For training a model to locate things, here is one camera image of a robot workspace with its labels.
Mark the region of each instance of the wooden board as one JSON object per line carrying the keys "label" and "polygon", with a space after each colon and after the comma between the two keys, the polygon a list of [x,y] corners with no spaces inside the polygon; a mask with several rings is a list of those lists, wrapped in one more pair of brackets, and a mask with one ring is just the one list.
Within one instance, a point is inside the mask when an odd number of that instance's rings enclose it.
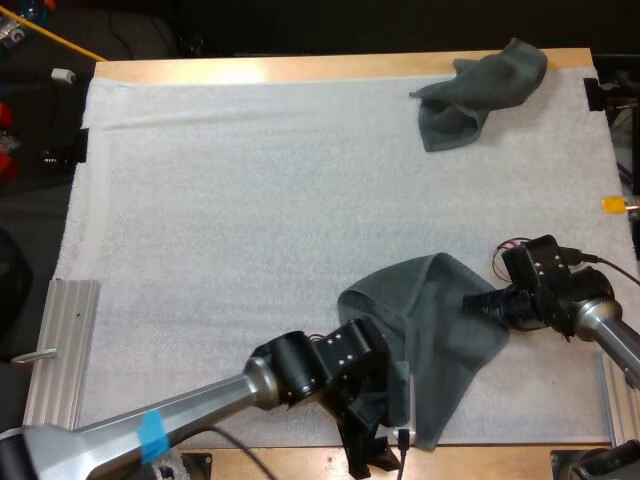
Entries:
{"label": "wooden board", "polygon": [[[434,452],[409,450],[404,480],[550,480],[551,450],[587,446],[438,447]],[[189,450],[213,455],[213,478],[265,478],[243,452],[234,449]],[[253,452],[279,480],[351,479],[341,448],[258,448]],[[371,468],[371,478],[395,479],[397,472]]]}
{"label": "wooden board", "polygon": [[[591,67],[589,49],[548,49],[549,68]],[[479,59],[493,52],[408,53],[323,57],[152,60],[96,64],[101,78],[147,85],[253,84],[345,78],[403,77],[453,73],[455,58]],[[411,450],[404,478],[437,480],[551,479],[550,451],[590,449],[572,446],[441,446],[435,452]],[[213,454],[215,479],[263,478],[243,452],[197,450]],[[255,449],[280,480],[350,479],[342,448]],[[395,479],[396,472],[372,468],[372,478]]]}
{"label": "wooden board", "polygon": [[[549,68],[592,66],[587,48],[548,49]],[[490,51],[345,55],[325,57],[146,60],[96,64],[97,77],[142,84],[251,84],[453,73],[455,58],[480,59]]]}

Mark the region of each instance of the white terry cloth surface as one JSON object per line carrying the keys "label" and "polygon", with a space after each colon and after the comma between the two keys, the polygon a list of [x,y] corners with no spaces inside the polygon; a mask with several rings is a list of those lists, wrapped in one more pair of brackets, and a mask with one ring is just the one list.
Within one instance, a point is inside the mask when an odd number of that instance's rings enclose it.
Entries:
{"label": "white terry cloth surface", "polygon": [[[635,272],[625,217],[600,207],[620,185],[605,116],[587,108],[582,79],[594,75],[550,71],[524,105],[492,113],[478,142],[430,154],[409,92],[442,77],[94,79],[57,269],[103,282],[80,423],[234,375],[284,332],[329,332],[343,289],[413,257],[446,251],[503,287],[494,247],[551,233]],[[637,287],[602,269],[640,327]],[[512,334],[442,443],[605,440],[596,350],[551,330]],[[252,446],[340,444],[317,406],[222,426]]]}

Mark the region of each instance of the black cable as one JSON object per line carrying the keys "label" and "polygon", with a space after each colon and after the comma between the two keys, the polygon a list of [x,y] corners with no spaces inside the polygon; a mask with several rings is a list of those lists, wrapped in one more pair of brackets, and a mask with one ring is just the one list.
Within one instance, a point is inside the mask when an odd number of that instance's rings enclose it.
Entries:
{"label": "black cable", "polygon": [[629,280],[631,280],[633,283],[635,283],[636,285],[638,285],[640,287],[640,280],[638,280],[636,277],[634,277],[630,273],[624,271],[622,268],[617,266],[615,263],[611,263],[609,260],[605,260],[604,258],[600,258],[600,257],[596,257],[596,259],[597,259],[596,261],[598,263],[604,263],[605,265],[610,266],[614,270],[617,270],[618,273],[621,273],[622,275],[624,275],[625,277],[627,277]]}
{"label": "black cable", "polygon": [[129,55],[129,60],[133,60],[133,52],[131,51],[131,47],[129,46],[127,41],[124,38],[122,38],[122,35],[120,35],[118,32],[116,32],[113,29],[113,12],[111,10],[109,10],[109,14],[108,14],[108,24],[109,24],[109,32],[111,32],[111,34],[120,41],[122,46],[127,51],[127,54]]}
{"label": "black cable", "polygon": [[216,427],[215,425],[211,425],[209,427],[204,427],[197,430],[193,435],[198,435],[199,433],[203,433],[203,432],[217,433],[218,435],[223,437],[227,442],[232,444],[234,447],[242,450],[245,453],[245,455],[249,457],[253,461],[253,463],[255,463],[256,466],[260,468],[260,470],[262,470],[262,472],[267,476],[269,480],[277,480],[276,476],[273,473],[271,473],[271,470],[269,470],[267,466],[264,463],[262,463],[262,460],[256,457],[256,455],[251,450],[249,450],[249,447],[247,447],[244,443],[242,443],[240,440],[232,436],[227,431],[221,429],[220,427]]}
{"label": "black cable", "polygon": [[410,438],[409,429],[401,428],[398,430],[398,449],[400,450],[400,468],[398,469],[398,476],[396,480],[402,480],[402,474],[404,473],[404,464],[407,460],[407,450],[409,450]]}

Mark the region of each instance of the gray cloth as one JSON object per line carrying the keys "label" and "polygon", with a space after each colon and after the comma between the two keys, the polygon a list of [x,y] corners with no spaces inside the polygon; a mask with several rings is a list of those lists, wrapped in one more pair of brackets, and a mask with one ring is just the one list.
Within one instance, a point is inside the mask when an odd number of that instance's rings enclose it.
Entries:
{"label": "gray cloth", "polygon": [[511,39],[502,52],[481,60],[456,59],[456,77],[411,93],[422,99],[418,124],[427,152],[475,142],[491,110],[523,103],[542,82],[547,57]]}
{"label": "gray cloth", "polygon": [[[439,253],[369,275],[338,299],[341,324],[371,318],[385,336],[395,366],[401,369],[402,362],[409,362],[420,448],[435,448],[476,372],[507,341],[505,328],[462,311],[464,295],[489,290],[491,285],[474,272]],[[408,406],[392,405],[392,410],[398,408]]]}

